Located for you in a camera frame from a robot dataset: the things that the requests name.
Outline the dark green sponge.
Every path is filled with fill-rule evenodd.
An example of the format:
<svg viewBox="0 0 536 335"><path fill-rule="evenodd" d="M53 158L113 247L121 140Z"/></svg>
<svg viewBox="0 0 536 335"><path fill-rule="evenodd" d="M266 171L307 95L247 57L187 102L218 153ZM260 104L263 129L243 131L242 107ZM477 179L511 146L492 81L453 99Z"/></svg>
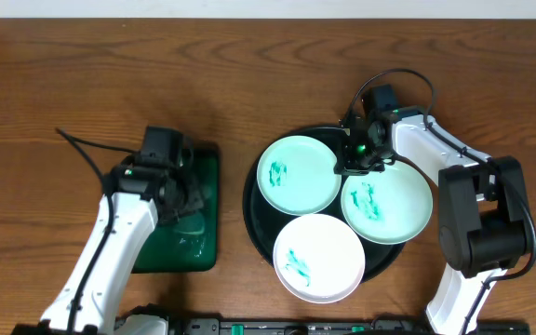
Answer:
<svg viewBox="0 0 536 335"><path fill-rule="evenodd" d="M179 217L172 226L174 232L183 235L201 235L206 230L206 221L200 211Z"/></svg>

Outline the light green plate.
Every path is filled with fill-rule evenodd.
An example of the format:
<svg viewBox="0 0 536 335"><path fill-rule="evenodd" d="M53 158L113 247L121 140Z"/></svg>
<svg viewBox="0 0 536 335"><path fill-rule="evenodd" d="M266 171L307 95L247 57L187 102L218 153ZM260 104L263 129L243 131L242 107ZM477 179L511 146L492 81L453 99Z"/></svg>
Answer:
<svg viewBox="0 0 536 335"><path fill-rule="evenodd" d="M396 162L383 172L348 177L342 187L341 209L349 226L364 239L396 245L426 227L433 196L417 169Z"/></svg>
<svg viewBox="0 0 536 335"><path fill-rule="evenodd" d="M328 146L308 136L287 136L261 154L256 180L264 200L292 216L317 213L336 198L342 176Z"/></svg>

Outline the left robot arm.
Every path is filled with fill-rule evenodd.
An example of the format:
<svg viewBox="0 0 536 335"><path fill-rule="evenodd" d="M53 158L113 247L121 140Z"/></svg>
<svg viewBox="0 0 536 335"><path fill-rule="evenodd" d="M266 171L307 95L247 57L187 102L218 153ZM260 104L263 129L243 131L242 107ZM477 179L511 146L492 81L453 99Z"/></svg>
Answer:
<svg viewBox="0 0 536 335"><path fill-rule="evenodd" d="M217 260L217 163L196 163L183 209L162 211L139 193L104 196L94 229L64 289L35 326L16 334L176 334L180 322L148 304L118 316L131 274L203 272Z"/></svg>

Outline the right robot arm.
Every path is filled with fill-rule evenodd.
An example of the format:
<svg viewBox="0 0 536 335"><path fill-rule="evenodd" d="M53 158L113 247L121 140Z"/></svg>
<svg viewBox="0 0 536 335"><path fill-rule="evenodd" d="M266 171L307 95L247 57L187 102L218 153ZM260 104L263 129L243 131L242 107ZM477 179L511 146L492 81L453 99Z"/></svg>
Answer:
<svg viewBox="0 0 536 335"><path fill-rule="evenodd" d="M437 186L438 241L447 265L425 313L438 334L476 330L495 284L525 275L536 261L520 164L473 150L422 107L385 104L365 116L348 111L340 125L336 172L381 177L402 157Z"/></svg>

